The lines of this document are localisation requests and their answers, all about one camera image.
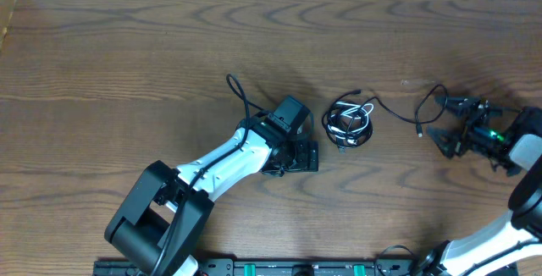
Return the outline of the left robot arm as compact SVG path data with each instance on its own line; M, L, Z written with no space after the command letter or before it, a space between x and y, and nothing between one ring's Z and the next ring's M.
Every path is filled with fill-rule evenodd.
M223 145L171 168L147 166L112 217L105 240L145 275L194 275L191 255L214 203L245 177L318 171L318 144L301 131L310 110L287 96L243 119Z

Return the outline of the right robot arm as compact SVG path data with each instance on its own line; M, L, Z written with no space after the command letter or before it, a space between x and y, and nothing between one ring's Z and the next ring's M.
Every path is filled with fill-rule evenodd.
M541 109L507 108L481 97L436 97L461 120L458 130L429 127L447 158L477 153L493 170L516 178L503 213L461 239L446 240L424 256L414 275L490 275L541 254Z

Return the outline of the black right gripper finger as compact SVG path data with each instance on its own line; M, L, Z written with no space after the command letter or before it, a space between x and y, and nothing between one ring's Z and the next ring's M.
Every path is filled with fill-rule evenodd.
M434 100L441 105L445 111L454 114L458 118L475 112L481 102L479 97L437 96Z
M459 131L449 131L429 126L427 133L444 157L452 159L455 156L460 157L464 154L462 134Z

